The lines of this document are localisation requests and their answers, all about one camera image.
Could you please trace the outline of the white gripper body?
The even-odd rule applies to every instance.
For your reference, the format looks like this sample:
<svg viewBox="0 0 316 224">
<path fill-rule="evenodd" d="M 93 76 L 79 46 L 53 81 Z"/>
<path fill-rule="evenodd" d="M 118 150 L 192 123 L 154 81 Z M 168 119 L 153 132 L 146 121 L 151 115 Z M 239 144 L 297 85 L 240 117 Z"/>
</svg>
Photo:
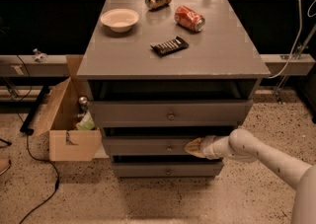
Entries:
<svg viewBox="0 0 316 224">
<path fill-rule="evenodd" d="M 209 160 L 227 157 L 229 153 L 229 137 L 206 136 L 200 145 L 200 151 Z"/>
</svg>

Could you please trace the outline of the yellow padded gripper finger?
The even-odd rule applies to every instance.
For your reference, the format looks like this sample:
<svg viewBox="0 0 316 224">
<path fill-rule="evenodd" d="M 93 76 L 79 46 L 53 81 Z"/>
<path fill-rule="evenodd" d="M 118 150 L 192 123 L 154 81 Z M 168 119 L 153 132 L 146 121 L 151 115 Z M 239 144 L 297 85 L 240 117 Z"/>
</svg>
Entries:
<svg viewBox="0 0 316 224">
<path fill-rule="evenodd" d="M 185 151 L 193 156 L 196 156 L 198 158 L 203 158 L 204 155 L 202 154 L 200 150 L 200 145 L 201 145 L 202 139 L 196 138 L 195 140 L 189 142 L 185 146 Z"/>
</svg>

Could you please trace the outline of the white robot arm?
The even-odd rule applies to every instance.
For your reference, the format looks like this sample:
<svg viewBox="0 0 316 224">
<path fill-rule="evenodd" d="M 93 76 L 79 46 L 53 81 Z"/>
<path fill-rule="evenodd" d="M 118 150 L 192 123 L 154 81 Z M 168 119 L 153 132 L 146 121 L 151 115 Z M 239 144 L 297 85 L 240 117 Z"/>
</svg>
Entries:
<svg viewBox="0 0 316 224">
<path fill-rule="evenodd" d="M 316 166 L 273 148 L 246 129 L 228 136 L 199 137 L 185 146 L 190 155 L 208 160 L 260 161 L 295 191 L 291 224 L 316 224 Z"/>
</svg>

